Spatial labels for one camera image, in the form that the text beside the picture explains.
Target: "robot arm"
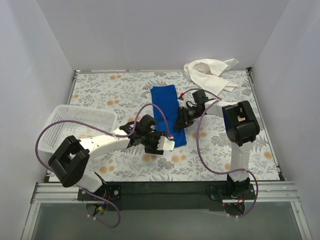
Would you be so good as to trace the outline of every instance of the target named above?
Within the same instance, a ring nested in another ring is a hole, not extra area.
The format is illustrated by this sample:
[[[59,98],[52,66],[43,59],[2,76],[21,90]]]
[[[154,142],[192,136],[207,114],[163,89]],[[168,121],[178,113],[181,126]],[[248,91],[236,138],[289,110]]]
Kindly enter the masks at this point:
[[[216,99],[210,100],[203,90],[193,94],[195,104],[179,108],[179,115],[174,126],[181,129],[191,126],[194,119],[199,118],[206,108]],[[215,115],[224,119],[226,134],[231,141],[231,166],[235,169],[248,169],[252,142],[260,132],[256,116],[248,101],[227,102],[219,101],[209,108],[208,115]],[[237,171],[227,175],[227,183],[232,195],[242,193],[250,184],[249,174],[245,171]]]
[[[113,131],[115,135],[127,135],[132,131],[133,122],[128,122]],[[86,169],[89,159],[103,154],[144,145],[146,153],[162,155],[173,151],[175,142],[166,132],[154,129],[156,121],[145,115],[136,123],[134,133],[129,137],[99,135],[91,138],[76,139],[68,136],[49,159],[49,166],[64,187],[77,185],[94,193],[102,185],[101,177]]]

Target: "basket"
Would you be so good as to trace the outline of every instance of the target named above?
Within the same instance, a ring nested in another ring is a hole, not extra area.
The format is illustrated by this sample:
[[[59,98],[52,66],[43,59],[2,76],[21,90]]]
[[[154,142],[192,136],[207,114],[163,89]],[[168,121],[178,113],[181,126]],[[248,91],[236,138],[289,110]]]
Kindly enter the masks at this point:
[[[45,126],[61,120],[76,120],[111,132],[116,127],[117,114],[109,110],[59,105],[53,110]],[[64,122],[50,127],[45,132],[39,142],[38,149],[43,152],[54,153],[63,140],[70,135],[74,135],[77,139],[85,139],[101,134],[97,130],[77,123]]]

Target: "white backdrop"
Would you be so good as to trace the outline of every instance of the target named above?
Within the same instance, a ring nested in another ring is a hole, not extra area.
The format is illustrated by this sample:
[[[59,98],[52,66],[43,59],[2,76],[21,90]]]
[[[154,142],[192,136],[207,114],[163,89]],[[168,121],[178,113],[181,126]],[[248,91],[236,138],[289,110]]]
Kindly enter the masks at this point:
[[[320,239],[320,2],[290,0],[253,68],[257,98],[284,176]]]
[[[36,0],[0,1],[0,53],[0,239],[17,240],[45,175],[36,138],[74,73]]]
[[[289,0],[38,0],[74,70],[251,67]]]

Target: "floral tablecloth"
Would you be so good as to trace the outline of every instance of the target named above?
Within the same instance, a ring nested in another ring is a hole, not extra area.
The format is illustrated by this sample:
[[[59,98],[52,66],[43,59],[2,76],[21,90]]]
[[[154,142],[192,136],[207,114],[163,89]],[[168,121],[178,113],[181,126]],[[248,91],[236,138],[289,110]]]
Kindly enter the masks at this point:
[[[264,126],[252,93],[247,73],[243,70],[227,71],[222,78],[240,85],[232,92],[222,91],[224,101],[248,100],[260,125],[260,134],[250,153],[249,168],[258,180],[279,180],[275,161]],[[178,94],[197,88],[186,79],[182,71],[80,73],[70,101],[71,105],[108,109],[117,113],[117,127],[133,121],[141,106],[151,103],[153,86],[174,84]],[[153,116],[152,107],[143,114]],[[201,164],[196,148],[198,120],[185,129],[187,145],[177,147],[163,155],[144,152],[142,145],[108,153],[89,161],[87,168],[99,173],[106,181],[211,181],[225,180],[225,175],[215,175]],[[224,120],[207,115],[201,126],[200,147],[208,166],[218,172],[230,169],[231,143],[226,135]]]

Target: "white cloth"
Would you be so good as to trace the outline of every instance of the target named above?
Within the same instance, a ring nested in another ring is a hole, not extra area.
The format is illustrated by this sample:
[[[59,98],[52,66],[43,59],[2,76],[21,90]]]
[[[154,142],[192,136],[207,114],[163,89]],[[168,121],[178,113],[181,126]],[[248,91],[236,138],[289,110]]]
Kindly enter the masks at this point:
[[[222,90],[232,92],[239,87],[238,84],[219,77],[223,71],[229,71],[238,63],[234,58],[226,61],[206,58],[185,64],[183,72],[187,79],[193,81],[202,89],[218,95]]]

